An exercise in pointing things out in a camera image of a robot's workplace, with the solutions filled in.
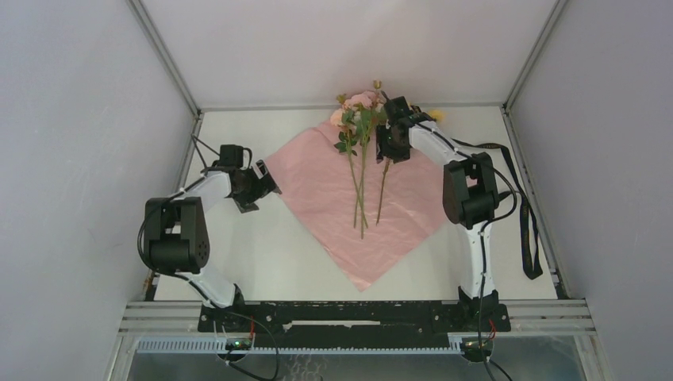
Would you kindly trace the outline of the pink fake flower stem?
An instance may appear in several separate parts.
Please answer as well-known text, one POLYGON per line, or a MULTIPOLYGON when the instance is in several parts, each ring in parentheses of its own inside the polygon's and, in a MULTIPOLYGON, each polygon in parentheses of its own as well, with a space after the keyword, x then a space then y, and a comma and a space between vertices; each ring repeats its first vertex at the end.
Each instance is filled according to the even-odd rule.
POLYGON ((340 155, 345 155, 348 160, 354 191, 356 193, 355 208, 353 214, 353 227, 360 227, 361 237, 368 228, 368 221, 364 211, 362 179, 356 175, 356 157, 359 155, 357 145, 361 143, 362 125, 360 121, 362 102, 354 103, 352 97, 339 94, 336 100, 340 108, 333 112, 329 121, 332 126, 339 129, 338 141, 333 145, 340 155))
POLYGON ((360 94, 352 96, 352 101, 354 103, 363 104, 363 109, 361 111, 361 125, 362 125, 362 136, 361 143, 357 145, 359 155, 356 157, 356 175, 359 179, 362 179, 362 190, 363 190, 363 200, 364 200, 364 211, 365 209, 365 183, 366 183, 366 170, 367 170, 367 160, 368 160, 368 151, 370 143, 373 139, 373 134, 376 130, 376 127, 382 122, 386 121, 386 117, 383 114, 383 103, 384 95, 383 92, 378 90, 366 90, 360 94))

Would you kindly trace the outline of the yellow fake flower stem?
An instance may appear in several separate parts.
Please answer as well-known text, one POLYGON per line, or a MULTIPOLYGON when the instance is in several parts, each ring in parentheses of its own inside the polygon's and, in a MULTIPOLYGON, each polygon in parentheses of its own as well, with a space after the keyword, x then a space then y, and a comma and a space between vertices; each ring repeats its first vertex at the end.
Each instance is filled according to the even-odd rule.
POLYGON ((437 109, 428 110, 427 114, 437 123, 441 123, 446 117, 444 111, 437 109))
POLYGON ((386 184, 386 177, 387 173, 390 168, 390 159, 386 158, 383 155, 383 139, 380 136, 380 131, 385 127, 384 124, 378 125, 376 128, 376 155, 377 155, 377 163, 380 164, 381 162, 384 162, 384 167, 383 167, 383 177, 382 181, 380 184, 380 190, 379 190, 379 202, 378 202, 378 209, 377 209, 377 216, 376 216, 376 225, 380 223, 381 219, 381 214, 382 214, 382 209, 383 209, 383 193, 385 190, 385 184, 386 184))

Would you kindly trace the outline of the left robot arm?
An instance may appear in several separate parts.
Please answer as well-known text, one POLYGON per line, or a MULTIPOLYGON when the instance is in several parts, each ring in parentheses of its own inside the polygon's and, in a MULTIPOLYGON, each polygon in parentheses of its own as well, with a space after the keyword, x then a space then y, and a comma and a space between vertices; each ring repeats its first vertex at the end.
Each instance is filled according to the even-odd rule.
POLYGON ((257 201, 281 190, 263 160, 236 144, 223 144, 219 157, 199 177, 172 195, 150 198, 137 236, 137 251, 146 267, 157 274, 181 279, 201 297, 202 304, 218 309, 217 320, 226 329, 242 329, 248 310, 238 285, 208 264, 210 239, 206 212, 231 199, 243 213, 257 211, 257 201))

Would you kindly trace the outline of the pink purple wrapping paper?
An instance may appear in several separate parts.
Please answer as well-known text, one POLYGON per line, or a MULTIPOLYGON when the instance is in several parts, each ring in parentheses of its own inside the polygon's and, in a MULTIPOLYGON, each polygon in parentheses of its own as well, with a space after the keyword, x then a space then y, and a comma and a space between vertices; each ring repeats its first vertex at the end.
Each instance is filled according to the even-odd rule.
POLYGON ((384 164, 369 148, 365 209, 368 229, 360 238, 353 227, 356 193, 348 160, 333 145, 339 129, 330 124, 333 111, 302 131, 265 160, 282 191, 280 198, 310 231, 356 289, 384 294, 387 286, 429 287, 426 275, 411 275, 402 261, 448 220, 442 206, 440 165, 414 151, 410 160, 391 164, 376 225, 384 164))

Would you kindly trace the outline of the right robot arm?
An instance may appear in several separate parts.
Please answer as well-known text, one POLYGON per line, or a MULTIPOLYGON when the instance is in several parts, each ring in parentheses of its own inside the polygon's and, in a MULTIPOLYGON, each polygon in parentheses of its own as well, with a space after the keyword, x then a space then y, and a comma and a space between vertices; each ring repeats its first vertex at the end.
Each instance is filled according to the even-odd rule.
POLYGON ((490 232, 501 201, 497 181, 507 179, 487 152, 474 153, 471 146, 452 139, 436 118, 410 106, 405 98, 385 98, 383 110, 386 124, 375 133, 378 161, 397 164, 418 151, 443 169, 443 210, 458 226, 466 255, 459 320, 466 329, 481 329, 490 320, 490 311, 500 305, 490 265, 490 232))

